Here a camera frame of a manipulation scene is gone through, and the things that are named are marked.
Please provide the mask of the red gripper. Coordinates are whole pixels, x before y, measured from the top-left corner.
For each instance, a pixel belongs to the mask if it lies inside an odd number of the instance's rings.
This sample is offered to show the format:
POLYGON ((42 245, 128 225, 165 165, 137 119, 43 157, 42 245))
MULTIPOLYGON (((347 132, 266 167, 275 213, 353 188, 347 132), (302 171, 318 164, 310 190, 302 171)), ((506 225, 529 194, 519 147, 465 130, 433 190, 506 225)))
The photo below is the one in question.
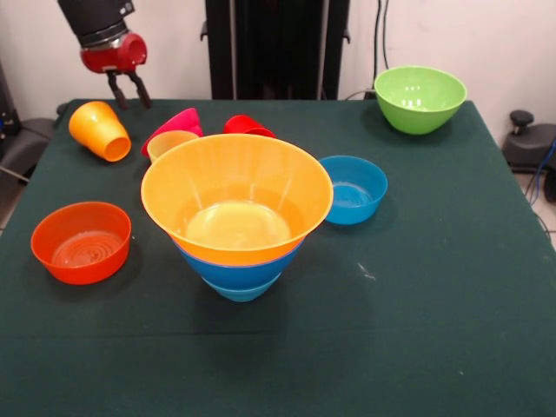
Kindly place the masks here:
POLYGON ((137 95, 146 109, 152 108, 149 93, 141 79, 135 72, 138 65, 147 61, 147 45, 136 33, 126 33, 115 41, 102 47, 82 49, 80 56, 88 70, 95 73, 106 73, 109 87, 121 110, 127 110, 129 105, 122 90, 117 85, 118 72, 128 73, 131 82, 136 86, 137 95))

